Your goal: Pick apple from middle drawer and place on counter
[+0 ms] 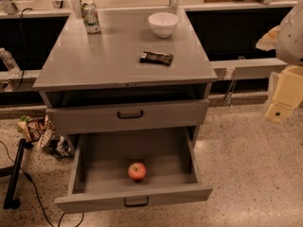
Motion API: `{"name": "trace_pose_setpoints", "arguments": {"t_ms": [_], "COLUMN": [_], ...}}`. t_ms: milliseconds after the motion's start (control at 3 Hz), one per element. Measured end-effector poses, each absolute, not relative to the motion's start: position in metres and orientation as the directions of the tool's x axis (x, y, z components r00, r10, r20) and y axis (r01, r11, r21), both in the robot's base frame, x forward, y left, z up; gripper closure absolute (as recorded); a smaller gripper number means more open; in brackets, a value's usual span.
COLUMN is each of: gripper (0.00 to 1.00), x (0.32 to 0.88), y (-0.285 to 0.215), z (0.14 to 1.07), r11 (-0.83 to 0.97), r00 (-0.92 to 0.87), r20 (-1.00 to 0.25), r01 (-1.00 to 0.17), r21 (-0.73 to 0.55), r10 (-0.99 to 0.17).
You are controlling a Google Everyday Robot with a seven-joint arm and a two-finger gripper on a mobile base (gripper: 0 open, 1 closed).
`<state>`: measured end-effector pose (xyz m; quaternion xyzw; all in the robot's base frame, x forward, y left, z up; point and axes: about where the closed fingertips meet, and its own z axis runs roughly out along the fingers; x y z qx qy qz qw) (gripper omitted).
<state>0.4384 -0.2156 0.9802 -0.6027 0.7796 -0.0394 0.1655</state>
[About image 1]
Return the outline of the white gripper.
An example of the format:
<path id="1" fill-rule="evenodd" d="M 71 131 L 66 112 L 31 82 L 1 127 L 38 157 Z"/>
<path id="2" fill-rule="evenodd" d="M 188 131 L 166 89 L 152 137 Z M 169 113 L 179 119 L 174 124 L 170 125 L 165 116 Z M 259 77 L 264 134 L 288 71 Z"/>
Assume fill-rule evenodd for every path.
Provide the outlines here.
<path id="1" fill-rule="evenodd" d="M 276 49 L 276 57 L 288 64 L 277 75 L 274 95 L 265 118 L 274 123 L 286 121 L 303 101 L 303 0 L 299 0 L 279 26 L 270 29 L 256 43 L 263 51 Z"/>

